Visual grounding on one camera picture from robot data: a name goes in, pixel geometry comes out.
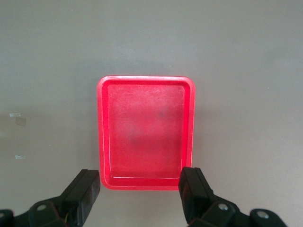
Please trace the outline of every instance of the red tray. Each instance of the red tray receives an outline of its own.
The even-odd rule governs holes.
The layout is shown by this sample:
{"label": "red tray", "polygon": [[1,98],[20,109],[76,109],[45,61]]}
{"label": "red tray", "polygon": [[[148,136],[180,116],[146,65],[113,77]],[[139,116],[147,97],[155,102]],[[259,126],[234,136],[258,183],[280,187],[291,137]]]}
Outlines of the red tray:
{"label": "red tray", "polygon": [[177,190],[181,169],[191,166],[194,83],[177,76],[106,76],[97,100],[102,183]]}

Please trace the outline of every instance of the gray surface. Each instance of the gray surface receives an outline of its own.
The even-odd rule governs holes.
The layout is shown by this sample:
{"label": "gray surface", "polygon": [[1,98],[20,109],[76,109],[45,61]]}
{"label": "gray surface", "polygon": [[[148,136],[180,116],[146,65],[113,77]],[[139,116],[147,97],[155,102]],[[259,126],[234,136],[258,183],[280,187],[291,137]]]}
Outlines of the gray surface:
{"label": "gray surface", "polygon": [[[98,169],[101,77],[186,75],[193,166],[244,213],[301,226],[302,25],[301,0],[1,1],[0,208],[20,214]],[[185,225],[178,192],[102,188],[85,226]]]}

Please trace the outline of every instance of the bolt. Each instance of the bolt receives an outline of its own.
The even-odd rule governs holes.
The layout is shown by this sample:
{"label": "bolt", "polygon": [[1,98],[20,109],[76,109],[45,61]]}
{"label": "bolt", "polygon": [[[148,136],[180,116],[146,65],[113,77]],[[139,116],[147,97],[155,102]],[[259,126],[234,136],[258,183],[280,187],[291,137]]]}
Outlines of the bolt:
{"label": "bolt", "polygon": [[268,218],[269,218],[269,215],[268,215],[266,212],[261,211],[261,210],[257,211],[257,215],[258,215],[260,218],[264,218],[264,219],[268,219]]}
{"label": "bolt", "polygon": [[37,211],[44,210],[45,208],[46,208],[46,205],[42,204],[42,205],[38,206]]}
{"label": "bolt", "polygon": [[224,204],[224,203],[220,203],[218,205],[218,207],[220,208],[220,210],[228,210],[228,206],[226,204]]}

